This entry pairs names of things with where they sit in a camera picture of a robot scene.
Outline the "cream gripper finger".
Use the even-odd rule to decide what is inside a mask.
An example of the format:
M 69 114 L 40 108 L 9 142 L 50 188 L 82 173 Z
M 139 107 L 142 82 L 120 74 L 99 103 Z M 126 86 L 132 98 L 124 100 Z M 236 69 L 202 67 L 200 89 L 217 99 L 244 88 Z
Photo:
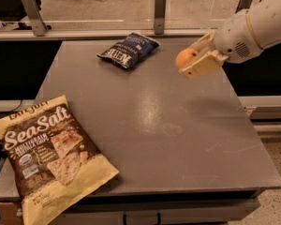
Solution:
M 199 54 L 199 53 L 207 53 L 213 51 L 215 49 L 214 34 L 215 31 L 209 32 L 208 34 L 204 35 L 196 42 L 194 42 L 190 46 L 192 53 Z
M 227 55 L 222 54 L 218 50 L 205 54 L 199 53 L 184 67 L 178 69 L 178 71 L 187 78 L 196 78 L 218 71 L 228 58 Z

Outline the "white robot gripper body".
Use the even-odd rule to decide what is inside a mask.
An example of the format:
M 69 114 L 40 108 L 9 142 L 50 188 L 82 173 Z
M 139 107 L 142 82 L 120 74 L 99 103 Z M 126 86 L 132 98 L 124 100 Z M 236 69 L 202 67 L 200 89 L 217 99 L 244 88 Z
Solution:
M 263 52 L 254 34 L 247 9 L 234 14 L 216 30 L 214 45 L 227 56 L 227 62 L 233 64 L 240 64 Z

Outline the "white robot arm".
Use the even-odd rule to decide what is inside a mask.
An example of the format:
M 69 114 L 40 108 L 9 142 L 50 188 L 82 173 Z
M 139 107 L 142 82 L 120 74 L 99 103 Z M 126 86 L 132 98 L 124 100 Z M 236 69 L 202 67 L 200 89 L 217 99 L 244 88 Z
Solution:
M 176 57 L 176 67 L 187 78 L 240 64 L 281 43 L 281 0 L 263 0 L 226 19 Z

